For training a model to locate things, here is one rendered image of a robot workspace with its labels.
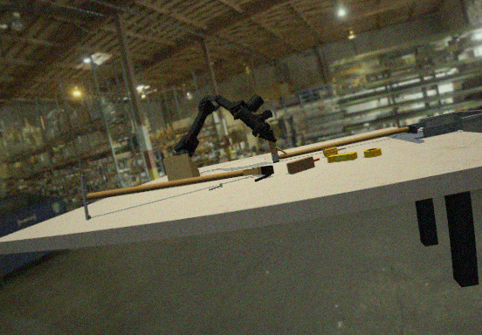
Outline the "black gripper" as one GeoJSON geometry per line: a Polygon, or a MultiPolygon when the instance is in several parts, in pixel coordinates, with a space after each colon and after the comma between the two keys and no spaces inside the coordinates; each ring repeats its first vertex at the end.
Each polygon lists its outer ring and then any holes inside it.
{"type": "Polygon", "coordinates": [[[276,138],[273,137],[269,130],[270,130],[270,124],[269,123],[264,123],[264,121],[262,122],[258,122],[257,118],[256,118],[256,115],[255,114],[252,114],[249,119],[245,122],[245,124],[250,127],[252,129],[252,134],[257,137],[258,134],[259,135],[259,138],[262,138],[262,139],[265,139],[265,140],[269,140],[269,141],[272,141],[272,142],[276,142],[276,138]]]}

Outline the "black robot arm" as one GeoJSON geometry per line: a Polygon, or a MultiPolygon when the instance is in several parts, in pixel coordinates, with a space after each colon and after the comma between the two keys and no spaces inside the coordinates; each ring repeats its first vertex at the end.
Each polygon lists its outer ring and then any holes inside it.
{"type": "MultiPolygon", "coordinates": [[[[247,103],[244,102],[243,99],[230,102],[220,95],[208,96],[201,99],[198,105],[198,113],[188,133],[185,134],[174,147],[176,156],[187,154],[189,157],[192,157],[199,143],[199,140],[196,137],[199,134],[207,115],[216,111],[220,106],[227,109],[234,116],[234,120],[241,119],[245,123],[253,114],[252,112],[256,112],[263,103],[264,100],[257,94],[252,96],[247,103]],[[215,106],[211,100],[216,101],[217,106],[215,106]]],[[[261,114],[255,115],[259,123],[261,121],[265,122],[265,120],[273,117],[271,110],[266,110],[261,114]]]]}

